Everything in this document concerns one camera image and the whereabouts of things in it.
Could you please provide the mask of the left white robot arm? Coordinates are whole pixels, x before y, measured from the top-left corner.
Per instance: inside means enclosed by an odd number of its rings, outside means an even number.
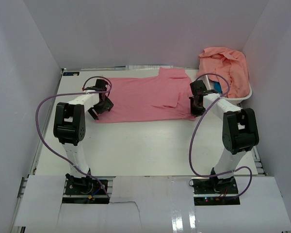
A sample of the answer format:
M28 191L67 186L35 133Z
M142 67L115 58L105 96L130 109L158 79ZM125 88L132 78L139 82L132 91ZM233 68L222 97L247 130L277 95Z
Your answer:
M83 194L89 193L93 182L85 176L90 174L86 162L82 140L86 134L85 114L98 120L98 116L111 111L113 103L109 99L111 84L101 76L95 76L94 86L83 87L83 94L69 102L56 105L53 134L62 144L67 158L72 162L69 175L79 178L76 188Z

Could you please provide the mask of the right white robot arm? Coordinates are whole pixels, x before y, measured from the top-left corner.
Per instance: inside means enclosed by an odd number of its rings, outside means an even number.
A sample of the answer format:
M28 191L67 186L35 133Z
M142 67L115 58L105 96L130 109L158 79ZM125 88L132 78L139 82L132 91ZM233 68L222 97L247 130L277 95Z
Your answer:
M197 127L209 111L223 121L224 150L210 175L204 176L209 178L210 190L219 194L234 180L240 160L259 143L255 112L233 105L215 90L208 90L202 80L192 82L190 88L193 95L190 97L191 114L200 117Z

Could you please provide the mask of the pink t shirt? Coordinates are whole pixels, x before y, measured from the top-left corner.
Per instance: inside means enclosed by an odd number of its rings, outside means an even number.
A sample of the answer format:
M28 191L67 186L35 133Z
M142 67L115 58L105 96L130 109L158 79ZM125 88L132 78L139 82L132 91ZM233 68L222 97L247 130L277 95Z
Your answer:
M191 115L191 78L185 70L160 68L147 78L110 78L113 108L96 123L195 120Z

